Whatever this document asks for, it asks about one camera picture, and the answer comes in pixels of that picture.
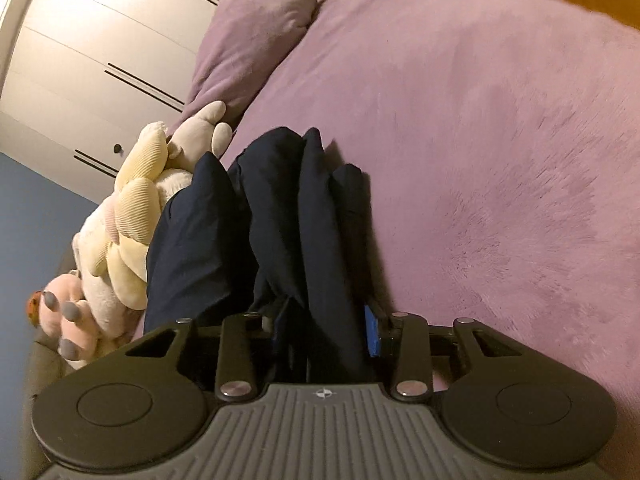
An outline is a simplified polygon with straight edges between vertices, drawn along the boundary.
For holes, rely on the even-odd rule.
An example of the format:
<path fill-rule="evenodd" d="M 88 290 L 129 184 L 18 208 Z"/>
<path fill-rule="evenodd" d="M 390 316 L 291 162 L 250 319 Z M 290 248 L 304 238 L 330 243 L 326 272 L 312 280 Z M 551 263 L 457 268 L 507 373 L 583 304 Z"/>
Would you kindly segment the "white fluffy plush toy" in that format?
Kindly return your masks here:
<path fill-rule="evenodd" d="M 181 169 L 168 169 L 156 180 L 163 212 L 168 200 L 191 184 L 192 174 Z M 125 307 L 116 297 L 106 270 L 106 248 L 111 237 L 105 225 L 108 196 L 86 219 L 74 236 L 76 266 L 82 279 L 82 289 L 96 324 L 107 339 L 117 339 L 130 330 L 136 310 Z"/>

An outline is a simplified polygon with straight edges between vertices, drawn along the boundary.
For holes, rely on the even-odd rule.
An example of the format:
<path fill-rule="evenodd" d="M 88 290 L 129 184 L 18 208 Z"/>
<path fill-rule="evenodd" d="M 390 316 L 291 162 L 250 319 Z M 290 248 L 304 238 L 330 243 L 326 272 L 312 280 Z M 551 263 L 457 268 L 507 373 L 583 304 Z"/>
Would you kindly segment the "dark navy garment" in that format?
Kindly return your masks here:
<path fill-rule="evenodd" d="M 202 156 L 146 256 L 145 329 L 270 314 L 312 382 L 358 382 L 369 357 L 369 210 L 362 171 L 329 155 L 317 129 L 268 131 L 230 166 Z"/>

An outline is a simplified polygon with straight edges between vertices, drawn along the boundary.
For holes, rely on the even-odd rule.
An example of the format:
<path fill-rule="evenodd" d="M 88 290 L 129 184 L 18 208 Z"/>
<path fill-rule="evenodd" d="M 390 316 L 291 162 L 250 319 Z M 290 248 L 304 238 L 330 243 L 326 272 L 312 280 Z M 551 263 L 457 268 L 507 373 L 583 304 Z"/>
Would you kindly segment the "white wardrobe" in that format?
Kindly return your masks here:
<path fill-rule="evenodd" d="M 98 202 L 174 122 L 221 0 L 1 0 L 1 151 Z"/>

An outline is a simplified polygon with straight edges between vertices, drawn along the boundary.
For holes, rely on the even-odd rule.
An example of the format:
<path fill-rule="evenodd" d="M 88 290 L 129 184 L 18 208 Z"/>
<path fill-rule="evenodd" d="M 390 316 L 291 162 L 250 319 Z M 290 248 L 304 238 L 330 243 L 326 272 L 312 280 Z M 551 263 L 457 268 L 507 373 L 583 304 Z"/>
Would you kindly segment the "beige plush bunny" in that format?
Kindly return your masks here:
<path fill-rule="evenodd" d="M 233 138 L 233 129 L 222 120 L 226 109 L 215 101 L 187 119 L 169 139 L 166 167 L 192 172 L 206 153 L 221 158 Z"/>

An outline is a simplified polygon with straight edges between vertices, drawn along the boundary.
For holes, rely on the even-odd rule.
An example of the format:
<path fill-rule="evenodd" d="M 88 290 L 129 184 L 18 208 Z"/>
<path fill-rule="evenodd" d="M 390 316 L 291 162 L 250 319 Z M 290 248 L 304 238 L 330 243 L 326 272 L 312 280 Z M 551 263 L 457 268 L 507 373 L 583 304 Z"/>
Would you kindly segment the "pink plush with grey claws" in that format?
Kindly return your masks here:
<path fill-rule="evenodd" d="M 96 355 L 100 329 L 82 290 L 77 270 L 60 274 L 26 302 L 33 326 L 56 341 L 56 350 L 71 366 L 80 367 Z"/>

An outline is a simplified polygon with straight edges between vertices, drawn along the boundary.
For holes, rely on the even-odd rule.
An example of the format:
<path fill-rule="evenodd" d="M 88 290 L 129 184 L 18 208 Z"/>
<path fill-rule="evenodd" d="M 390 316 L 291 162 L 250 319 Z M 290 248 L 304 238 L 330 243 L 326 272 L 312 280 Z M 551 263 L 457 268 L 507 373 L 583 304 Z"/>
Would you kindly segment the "purple pillow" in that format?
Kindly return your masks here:
<path fill-rule="evenodd" d="M 318 0 L 221 0 L 198 53 L 186 106 L 173 133 L 205 105 L 224 102 L 232 124 L 299 44 Z"/>

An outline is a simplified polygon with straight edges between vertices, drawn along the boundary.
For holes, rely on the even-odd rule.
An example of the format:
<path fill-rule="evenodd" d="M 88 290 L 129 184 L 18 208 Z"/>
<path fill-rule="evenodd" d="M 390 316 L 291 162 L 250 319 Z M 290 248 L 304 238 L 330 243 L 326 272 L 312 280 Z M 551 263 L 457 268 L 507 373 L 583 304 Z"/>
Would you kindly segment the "yellow flower plush pillow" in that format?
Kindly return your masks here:
<path fill-rule="evenodd" d="M 106 248 L 108 278 L 117 299 L 131 310 L 146 308 L 146 254 L 162 210 L 156 180 L 167 159 L 166 125 L 151 122 L 122 163 L 105 207 L 111 237 Z"/>

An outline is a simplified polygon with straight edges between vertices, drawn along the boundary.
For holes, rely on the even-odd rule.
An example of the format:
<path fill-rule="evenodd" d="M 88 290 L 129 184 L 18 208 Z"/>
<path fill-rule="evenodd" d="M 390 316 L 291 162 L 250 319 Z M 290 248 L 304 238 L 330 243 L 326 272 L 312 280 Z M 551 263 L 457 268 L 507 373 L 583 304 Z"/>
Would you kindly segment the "purple bed blanket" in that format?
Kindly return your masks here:
<path fill-rule="evenodd" d="M 476 318 L 604 385 L 639 474 L 639 33 L 562 0 L 323 0 L 246 110 L 370 178 L 386 306 Z"/>

